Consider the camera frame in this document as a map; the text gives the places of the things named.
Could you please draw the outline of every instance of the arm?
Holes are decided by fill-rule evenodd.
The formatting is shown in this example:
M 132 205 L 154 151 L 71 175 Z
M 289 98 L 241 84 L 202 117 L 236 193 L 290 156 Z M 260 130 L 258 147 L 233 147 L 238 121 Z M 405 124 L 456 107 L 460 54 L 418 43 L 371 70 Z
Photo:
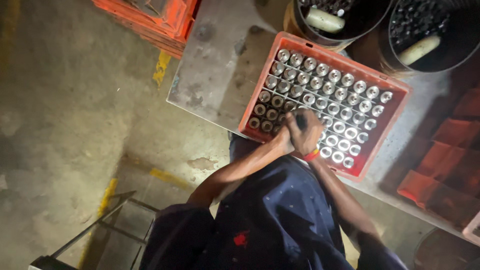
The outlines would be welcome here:
M 288 129 L 283 127 L 272 141 L 259 146 L 252 153 L 220 168 L 210 175 L 195 189 L 187 202 L 201 207 L 210 207 L 212 201 L 230 183 L 259 171 L 274 160 L 292 151 L 293 146 L 290 143 L 290 134 Z

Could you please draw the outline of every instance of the red plastic crate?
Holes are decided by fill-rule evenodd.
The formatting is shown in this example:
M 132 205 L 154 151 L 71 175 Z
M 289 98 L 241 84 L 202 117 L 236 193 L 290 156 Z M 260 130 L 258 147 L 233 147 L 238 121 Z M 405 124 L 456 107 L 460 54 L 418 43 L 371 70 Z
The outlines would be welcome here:
M 387 90 L 393 93 L 393 98 L 385 105 L 383 113 L 378 118 L 375 118 L 377 120 L 377 127 L 372 131 L 362 130 L 362 132 L 365 131 L 368 133 L 369 140 L 361 145 L 362 149 L 360 154 L 354 157 L 354 166 L 347 169 L 342 164 L 334 164 L 330 159 L 327 160 L 329 166 L 336 174 L 352 181 L 360 182 L 367 173 L 388 132 L 392 129 L 395 121 L 405 107 L 411 94 L 411 87 L 337 53 L 323 49 L 305 39 L 287 32 L 280 32 L 275 38 L 255 91 L 252 94 L 250 103 L 239 125 L 239 131 L 241 133 L 260 142 L 269 141 L 273 136 L 262 133 L 258 129 L 252 129 L 248 126 L 248 121 L 252 116 L 252 111 L 257 103 L 260 92 L 266 90 L 266 88 L 263 88 L 265 79 L 269 75 L 270 68 L 280 49 L 298 51 L 303 55 L 313 57 L 317 61 L 329 65 L 331 69 L 341 71 L 342 74 L 352 74 L 355 76 L 355 81 L 363 80 L 367 83 L 367 87 L 378 86 L 380 90 Z

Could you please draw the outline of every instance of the metal part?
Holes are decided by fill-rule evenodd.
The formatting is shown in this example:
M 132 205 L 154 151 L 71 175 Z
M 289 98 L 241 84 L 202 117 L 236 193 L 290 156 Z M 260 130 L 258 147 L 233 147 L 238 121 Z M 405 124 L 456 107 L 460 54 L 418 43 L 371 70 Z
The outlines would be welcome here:
M 320 156 L 326 159 L 332 155 L 332 149 L 330 147 L 325 146 L 324 148 L 320 149 Z
M 273 89 L 275 88 L 276 83 L 277 83 L 277 80 L 275 77 L 268 76 L 267 79 L 265 80 L 265 87 L 267 87 L 268 89 Z
M 303 101 L 304 104 L 311 106 L 315 103 L 315 96 L 313 94 L 310 94 L 310 93 L 305 94 L 302 97 L 302 101 Z
M 267 111 L 267 119 L 270 121 L 275 121 L 278 117 L 278 111 L 270 109 Z
M 260 120 L 256 117 L 252 117 L 250 118 L 250 120 L 248 121 L 248 125 L 251 127 L 251 128 L 258 128 L 260 126 Z
M 368 133 L 362 132 L 357 136 L 357 142 L 364 144 L 366 141 L 368 141 Z
M 317 66 L 317 68 L 315 69 L 315 72 L 317 73 L 317 75 L 319 75 L 320 77 L 323 77 L 325 75 L 328 74 L 328 70 L 329 70 L 329 66 L 326 65 L 326 64 L 319 64 Z
M 363 113 L 361 113 L 361 112 L 356 113 L 356 114 L 353 116 L 352 121 L 353 121 L 355 124 L 359 125 L 359 124 L 363 123 L 363 121 L 365 121 L 365 115 L 364 115 Z
M 285 63 L 290 59 L 290 52 L 287 49 L 281 49 L 276 54 L 276 59 L 282 63 Z
M 347 90 L 345 88 L 339 88 L 335 91 L 335 98 L 338 100 L 344 100 L 347 98 Z
M 376 98 L 378 94 L 380 94 L 380 90 L 376 86 L 372 86 L 365 91 L 365 95 L 370 99 Z
M 380 114 L 382 114 L 382 112 L 384 111 L 385 107 L 382 106 L 382 105 L 377 105 L 375 107 L 373 107 L 372 109 L 372 115 L 375 116 L 375 117 L 379 117 Z
M 337 151 L 332 154 L 332 160 L 335 163 L 341 163 L 344 158 L 345 158 L 345 155 L 340 151 Z
M 365 113 L 368 112 L 372 108 L 372 103 L 368 100 L 364 100 L 359 104 L 359 111 Z
M 258 95 L 258 99 L 259 99 L 261 102 L 269 102 L 271 96 L 272 96 L 272 95 L 270 94 L 270 92 L 268 92 L 268 91 L 262 91 L 262 92 L 260 92 L 260 94 Z
M 355 78 L 353 77 L 353 75 L 350 74 L 350 73 L 347 73 L 347 74 L 343 75 L 343 77 L 342 77 L 342 84 L 345 87 L 349 87 L 350 85 L 353 84 L 354 80 L 355 80 Z
M 292 98 L 298 98 L 299 96 L 301 96 L 303 94 L 303 88 L 301 86 L 293 86 L 291 89 L 290 89 L 290 96 Z
M 358 130 L 354 127 L 349 127 L 345 130 L 345 137 L 350 140 L 353 140 L 358 135 Z
M 316 66 L 317 66 L 317 60 L 315 60 L 312 57 L 309 57 L 309 58 L 305 59 L 305 62 L 303 62 L 303 68 L 302 69 L 305 72 L 309 72 L 309 71 L 314 70 Z
M 335 90 L 334 86 L 332 83 L 330 82 L 327 82 L 324 84 L 323 88 L 322 88 L 322 91 L 326 94 L 326 95 L 331 95 L 333 94 L 333 91 Z
M 297 82 L 299 85 L 305 85 L 310 81 L 310 75 L 306 72 L 300 72 L 299 75 L 297 76 Z
M 303 61 L 303 56 L 299 53 L 294 53 L 290 56 L 289 64 L 292 67 L 298 67 Z
M 310 81 L 310 88 L 313 90 L 318 90 L 322 88 L 322 83 L 322 79 L 320 79 L 319 77 L 313 77 L 313 79 Z
M 264 132 L 270 132 L 273 129 L 273 124 L 270 121 L 263 121 L 262 123 L 262 130 Z
M 350 141 L 343 139 L 338 142 L 338 149 L 342 151 L 348 151 L 350 149 Z
M 275 76 L 280 76 L 285 71 L 285 65 L 280 62 L 274 62 L 270 72 Z
M 328 105 L 328 100 L 324 97 L 319 97 L 315 101 L 315 106 L 321 110 L 325 109 Z
M 286 111 L 294 110 L 296 107 L 297 107 L 297 104 L 296 104 L 296 102 L 293 102 L 293 101 L 287 101 L 287 102 L 285 102 L 285 105 L 283 106 L 283 108 Z
M 346 157 L 344 160 L 343 160 L 343 166 L 347 169 L 350 169 L 351 167 L 353 167 L 353 158 L 351 157 Z
M 256 115 L 264 115 L 267 109 L 265 108 L 265 105 L 263 104 L 257 104 L 255 105 L 255 108 L 253 108 L 253 112 Z
M 340 106 L 336 103 L 330 103 L 327 108 L 328 113 L 331 115 L 336 115 L 340 112 Z
M 380 95 L 380 101 L 382 103 L 387 103 L 389 100 L 391 100 L 393 97 L 393 93 L 392 92 L 389 92 L 389 91 L 386 91 L 386 92 L 383 92 L 381 95 Z
M 328 146 L 335 146 L 338 143 L 338 136 L 336 135 L 330 135 L 327 137 L 325 143 Z
M 357 93 L 351 93 L 347 98 L 349 105 L 355 106 L 360 102 L 360 96 Z
M 333 118 L 331 116 L 324 116 L 322 117 L 322 122 L 324 123 L 325 127 L 331 127 L 333 125 Z
M 281 108 L 283 105 L 283 98 L 281 96 L 274 96 L 272 98 L 272 106 L 275 108 Z
M 336 83 L 338 82 L 340 79 L 342 78 L 342 73 L 338 70 L 332 70 L 329 74 L 328 74 L 328 79 L 332 82 L 332 83 Z
M 285 92 L 288 92 L 289 90 L 290 90 L 290 83 L 284 80 L 281 80 L 276 87 L 276 91 L 278 93 L 285 93 Z
M 359 94 L 363 93 L 365 91 L 365 89 L 367 89 L 367 84 L 364 81 L 357 81 L 353 85 L 353 91 L 355 91 Z
M 333 130 L 335 132 L 337 132 L 338 134 L 342 134 L 345 132 L 345 124 L 343 122 L 335 122 L 335 124 L 333 124 Z
M 283 72 L 283 78 L 287 81 L 293 80 L 297 76 L 297 71 L 291 68 L 285 69 Z
M 377 127 L 377 121 L 375 119 L 368 119 L 365 122 L 365 129 L 366 130 L 372 130 Z

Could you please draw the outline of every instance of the metal workbench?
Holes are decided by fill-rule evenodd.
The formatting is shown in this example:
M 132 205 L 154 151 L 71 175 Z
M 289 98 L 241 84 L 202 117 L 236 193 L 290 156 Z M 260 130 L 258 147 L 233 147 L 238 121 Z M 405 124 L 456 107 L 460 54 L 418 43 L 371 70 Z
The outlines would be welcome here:
M 238 133 L 290 0 L 203 0 L 167 102 Z M 400 182 L 430 148 L 430 138 L 454 100 L 472 84 L 463 71 L 404 80 L 414 89 L 404 112 L 360 183 L 366 194 L 461 236 L 450 224 L 396 193 Z

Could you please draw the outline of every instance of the yellow floor marking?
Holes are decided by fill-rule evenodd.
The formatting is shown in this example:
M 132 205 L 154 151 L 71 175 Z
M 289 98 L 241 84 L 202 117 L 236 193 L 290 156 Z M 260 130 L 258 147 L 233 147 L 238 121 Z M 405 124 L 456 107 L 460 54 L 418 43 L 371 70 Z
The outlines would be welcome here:
M 158 62 L 156 63 L 156 72 L 153 73 L 153 79 L 158 84 L 158 89 L 162 85 L 163 77 L 165 76 L 165 70 L 167 70 L 168 63 L 170 62 L 170 55 L 166 54 L 162 50 L 158 56 Z

